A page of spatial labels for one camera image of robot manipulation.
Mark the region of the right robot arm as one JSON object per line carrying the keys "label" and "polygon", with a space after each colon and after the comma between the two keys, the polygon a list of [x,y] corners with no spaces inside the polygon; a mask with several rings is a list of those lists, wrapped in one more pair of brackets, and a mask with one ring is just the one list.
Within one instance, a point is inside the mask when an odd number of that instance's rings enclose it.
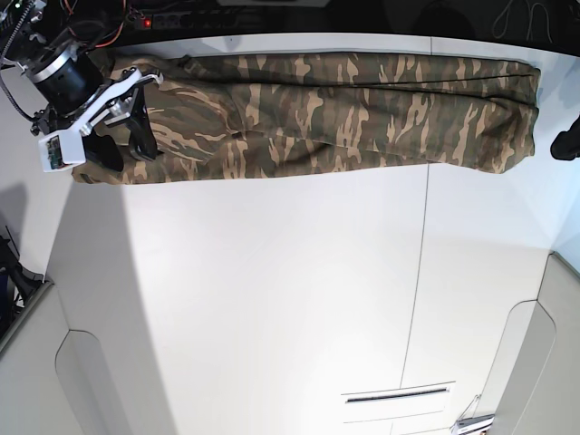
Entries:
{"label": "right robot arm", "polygon": [[105,77],[90,53],[113,44],[127,21],[127,1],[4,1],[1,4],[1,64],[17,67],[47,101],[29,114],[7,85],[2,91],[31,125],[43,170],[58,172],[92,161],[121,172],[120,146],[96,128],[123,126],[136,160],[160,151],[147,113],[144,87],[161,84],[160,73],[131,67]]}

